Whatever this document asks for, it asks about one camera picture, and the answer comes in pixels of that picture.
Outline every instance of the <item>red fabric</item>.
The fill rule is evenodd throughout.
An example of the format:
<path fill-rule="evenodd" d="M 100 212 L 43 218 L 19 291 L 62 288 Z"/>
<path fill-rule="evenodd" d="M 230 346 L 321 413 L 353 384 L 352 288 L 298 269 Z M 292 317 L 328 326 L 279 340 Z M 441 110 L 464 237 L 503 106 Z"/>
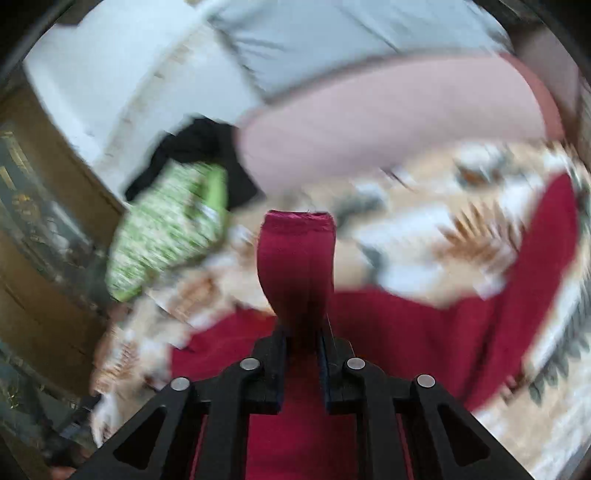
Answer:
<path fill-rule="evenodd" d="M 332 233 L 318 228 L 319 222 L 326 223 L 322 216 L 286 214 L 283 219 L 289 215 L 293 228 L 278 229 L 275 220 L 263 225 L 259 259 L 272 261 L 263 260 L 259 269 L 264 271 L 259 276 L 262 284 L 274 283 L 270 288 L 265 286 L 265 292 L 272 297 L 275 311 L 297 312 L 290 319 L 294 325 L 307 311 L 306 298 L 312 299 L 309 303 L 314 314 L 322 312 L 326 264 L 314 269 L 319 260 L 314 255 L 307 267 L 303 263 L 306 250 L 313 249 L 316 241 L 326 252 Z M 550 307 L 576 243 L 575 199 L 568 176 L 562 175 L 540 201 L 502 293 L 487 300 L 463 299 L 438 310 L 376 289 L 339 292 L 332 296 L 328 308 L 334 333 L 350 340 L 357 356 L 379 365 L 389 375 L 433 375 L 473 409 L 519 370 L 521 357 Z M 294 275 L 286 277 L 291 270 Z M 293 293 L 282 292 L 280 285 Z M 185 350 L 173 351 L 173 376 L 200 380 L 216 375 L 248 356 L 254 340 L 269 335 L 274 323 L 274 318 L 253 311 L 227 317 L 195 335 Z M 316 360 L 312 355 L 291 359 L 282 412 L 277 417 L 251 417 L 247 478 L 352 479 L 354 458 L 353 419 L 325 413 Z"/>

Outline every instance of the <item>bedspread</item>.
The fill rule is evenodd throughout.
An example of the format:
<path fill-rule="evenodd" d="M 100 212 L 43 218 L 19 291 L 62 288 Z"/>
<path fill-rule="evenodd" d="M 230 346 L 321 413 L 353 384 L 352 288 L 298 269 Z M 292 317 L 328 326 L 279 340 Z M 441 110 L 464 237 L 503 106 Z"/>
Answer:
<path fill-rule="evenodd" d="M 488 298 L 511 276 L 524 232 L 549 182 L 568 173 L 577 197 L 576 256 L 522 359 L 477 418 L 538 479 L 553 479 L 591 433 L 591 359 L 585 334 L 590 176 L 560 144 L 467 143 L 249 205 L 219 250 L 171 271 L 103 340 L 91 390 L 103 394 L 92 430 L 101 445 L 170 380 L 171 348 L 239 308 L 271 314 L 256 276 L 258 229 L 269 209 L 328 211 L 337 226 L 335 289 L 375 285 L 446 307 Z"/>

